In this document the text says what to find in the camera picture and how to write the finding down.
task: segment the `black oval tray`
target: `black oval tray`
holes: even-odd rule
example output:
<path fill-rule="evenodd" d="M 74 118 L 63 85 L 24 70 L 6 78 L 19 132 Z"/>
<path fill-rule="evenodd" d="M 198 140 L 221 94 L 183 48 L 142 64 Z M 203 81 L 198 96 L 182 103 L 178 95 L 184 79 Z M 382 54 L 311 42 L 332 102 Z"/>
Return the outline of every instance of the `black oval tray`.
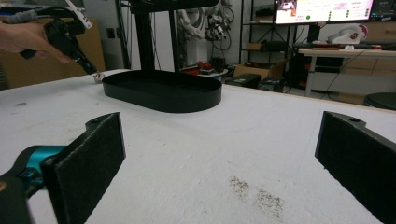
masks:
<path fill-rule="evenodd" d="M 166 71 L 127 71 L 103 79 L 105 95 L 167 113 L 206 110 L 221 101 L 221 82 Z"/>

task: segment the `white table surface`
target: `white table surface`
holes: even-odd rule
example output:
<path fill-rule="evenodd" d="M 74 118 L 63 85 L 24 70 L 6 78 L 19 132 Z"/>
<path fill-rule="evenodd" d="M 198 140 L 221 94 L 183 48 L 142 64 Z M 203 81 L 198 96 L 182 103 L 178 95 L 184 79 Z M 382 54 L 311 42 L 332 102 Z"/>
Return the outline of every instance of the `white table surface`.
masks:
<path fill-rule="evenodd" d="M 396 142 L 395 112 L 227 85 L 190 114 L 109 98 L 88 76 L 0 91 L 0 174 L 25 148 L 68 145 L 120 112 L 126 160 L 88 223 L 379 223 L 314 156 L 325 110 Z M 29 204 L 56 222 L 46 191 Z"/>

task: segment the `black stand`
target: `black stand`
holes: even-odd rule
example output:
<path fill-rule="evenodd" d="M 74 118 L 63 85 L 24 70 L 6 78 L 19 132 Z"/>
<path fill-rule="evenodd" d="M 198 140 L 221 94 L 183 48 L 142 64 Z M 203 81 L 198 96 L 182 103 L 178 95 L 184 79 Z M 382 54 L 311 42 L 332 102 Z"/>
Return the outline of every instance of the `black stand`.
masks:
<path fill-rule="evenodd" d="M 103 79 L 105 95 L 167 113 L 197 112 L 219 104 L 221 82 L 214 78 L 179 73 L 174 15 L 174 10 L 178 8 L 214 6 L 217 2 L 217 0 L 152 0 L 148 4 L 143 1 L 132 1 L 130 10 L 135 14 L 141 70 L 105 77 Z M 155 69 L 149 13 L 161 9 L 169 11 L 175 72 Z"/>

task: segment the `black foam pad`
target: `black foam pad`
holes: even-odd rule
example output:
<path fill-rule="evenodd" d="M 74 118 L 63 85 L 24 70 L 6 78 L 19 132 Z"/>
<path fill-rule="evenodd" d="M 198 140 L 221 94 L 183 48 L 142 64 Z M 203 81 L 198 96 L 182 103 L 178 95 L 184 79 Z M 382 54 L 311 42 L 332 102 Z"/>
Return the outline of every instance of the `black foam pad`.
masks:
<path fill-rule="evenodd" d="M 86 222 L 125 158 L 119 113 L 86 126 L 84 134 L 40 163 L 59 223 Z"/>
<path fill-rule="evenodd" d="M 396 144 L 359 119 L 324 112 L 315 156 L 378 220 L 396 223 Z"/>

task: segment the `cable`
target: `cable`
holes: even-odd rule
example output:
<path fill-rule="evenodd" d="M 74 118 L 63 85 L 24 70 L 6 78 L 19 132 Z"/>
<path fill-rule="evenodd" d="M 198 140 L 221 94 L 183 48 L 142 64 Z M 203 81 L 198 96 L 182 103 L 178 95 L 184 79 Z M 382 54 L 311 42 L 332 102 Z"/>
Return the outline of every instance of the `cable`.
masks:
<path fill-rule="evenodd" d="M 210 55 L 210 58 L 213 58 L 214 51 L 215 51 L 215 48 L 214 48 L 214 46 L 212 46 L 212 53 L 211 53 L 211 55 Z"/>
<path fill-rule="evenodd" d="M 378 61 L 379 61 L 379 59 L 376 59 L 376 60 L 375 60 L 375 63 L 374 63 L 374 65 L 373 65 L 373 68 L 372 68 L 372 71 L 371 71 L 371 74 L 370 74 L 370 75 L 373 75 L 374 69 L 375 69 L 376 64 L 378 63 Z"/>
<path fill-rule="evenodd" d="M 117 2 L 116 7 L 118 11 L 118 21 L 120 26 L 120 43 L 121 43 L 123 65 L 125 68 L 131 69 L 132 68 L 131 57 L 130 57 L 130 53 L 128 52 L 128 39 L 125 37 L 125 29 L 124 29 L 123 14 L 122 14 L 122 8 L 130 7 L 130 6 L 123 4 L 121 0 L 118 0 L 116 2 Z"/>
<path fill-rule="evenodd" d="M 224 50 L 221 51 L 221 54 L 222 54 L 223 58 L 225 58 L 225 56 L 224 56 Z"/>
<path fill-rule="evenodd" d="M 157 24 L 156 24 L 156 21 L 155 21 L 155 13 L 150 13 L 150 21 L 149 21 L 150 24 L 152 24 L 152 22 L 151 22 L 152 18 L 151 17 L 154 18 L 154 20 L 153 20 L 154 21 L 154 29 L 152 28 L 152 25 L 150 26 L 151 35 L 153 36 L 152 44 L 154 45 L 154 54 L 155 54 L 155 57 L 157 58 L 158 67 L 160 68 L 160 71 L 161 71 L 162 70 L 161 69 L 161 63 L 160 63 L 160 58 L 158 57 L 158 51 L 157 51 L 157 34 L 156 34 Z"/>
<path fill-rule="evenodd" d="M 223 8 L 223 15 L 228 15 L 228 13 L 226 12 L 226 9 L 227 9 L 228 11 L 230 11 L 231 14 L 233 15 L 233 18 L 232 18 L 231 20 L 229 20 L 229 23 L 232 23 L 233 20 L 235 19 L 235 14 L 233 13 L 233 10 L 232 10 L 230 7 L 224 7 L 224 8 Z"/>
<path fill-rule="evenodd" d="M 297 42 L 297 40 L 300 39 L 301 35 L 303 34 L 304 29 L 305 29 L 305 25 L 303 26 L 303 29 L 301 30 L 300 34 L 296 38 L 295 42 Z"/>
<path fill-rule="evenodd" d="M 327 92 L 327 97 L 329 97 L 329 99 L 331 99 L 331 100 L 333 100 L 333 101 L 335 101 L 335 102 L 341 102 L 341 101 L 339 101 L 339 100 L 337 100 L 337 99 L 332 98 L 332 97 L 330 96 L 330 92 L 329 92 L 329 91 Z"/>
<path fill-rule="evenodd" d="M 186 42 L 187 39 L 185 36 L 184 28 L 180 23 L 177 23 L 177 51 L 180 67 L 184 67 L 184 64 L 187 63 Z"/>
<path fill-rule="evenodd" d="M 325 92 L 328 92 L 330 87 L 332 86 L 332 84 L 334 83 L 334 81 L 338 78 L 338 76 L 340 76 L 341 71 L 351 62 L 353 62 L 353 60 L 355 60 L 357 57 L 361 56 L 363 54 L 363 52 L 367 52 L 367 51 L 371 51 L 372 49 L 364 49 L 362 50 L 359 54 L 357 54 L 355 57 L 353 57 L 352 59 L 350 59 L 346 64 L 344 64 L 341 68 L 340 68 L 340 72 L 338 72 L 338 74 L 335 76 L 335 78 L 332 79 L 332 82 L 330 83 L 330 85 L 327 87 Z"/>
<path fill-rule="evenodd" d="M 228 49 L 231 48 L 231 45 L 233 44 L 233 41 L 232 41 L 232 39 L 231 39 L 230 33 L 229 33 L 228 31 L 226 31 L 226 33 L 227 33 L 227 36 L 229 37 L 228 39 L 230 40 L 230 43 L 229 43 L 229 45 L 227 46 L 227 48 L 224 49 L 224 48 L 222 47 L 223 39 L 221 39 L 221 40 L 219 41 L 219 42 L 220 42 L 220 47 L 217 47 L 217 46 L 215 45 L 215 41 L 211 41 L 211 43 L 212 43 L 212 45 L 213 45 L 213 47 L 214 47 L 215 49 L 224 51 L 224 50 L 228 50 Z"/>
<path fill-rule="evenodd" d="M 129 15 L 129 23 L 130 27 L 132 28 L 132 13 L 128 13 Z M 132 46 L 132 29 L 129 29 L 129 39 L 127 40 L 129 43 L 129 58 L 132 60 L 132 52 L 133 52 L 133 46 Z"/>
<path fill-rule="evenodd" d="M 195 28 L 199 27 L 200 30 L 202 30 L 202 27 L 204 26 L 204 12 L 201 8 L 198 8 L 198 19 L 192 26 Z"/>
<path fill-rule="evenodd" d="M 50 13 L 48 11 L 57 11 L 57 10 L 65 11 L 67 14 L 70 14 L 70 16 L 72 18 L 74 18 L 75 20 L 78 20 L 78 17 L 66 7 L 46 7 L 44 9 L 38 10 L 37 12 L 39 12 L 39 13 Z"/>
<path fill-rule="evenodd" d="M 289 89 L 288 89 L 287 91 L 285 91 L 285 94 L 289 94 L 290 91 L 291 91 L 291 89 L 292 89 L 292 87 L 291 87 L 291 85 L 290 85 L 290 86 L 289 86 Z"/>
<path fill-rule="evenodd" d="M 128 52 L 128 57 L 131 58 L 132 57 L 132 43 L 130 42 L 130 34 L 131 34 L 131 30 L 130 28 L 132 27 L 132 17 L 131 17 L 131 13 L 128 13 L 126 15 L 126 46 L 128 47 L 129 44 L 129 50 L 127 50 Z"/>

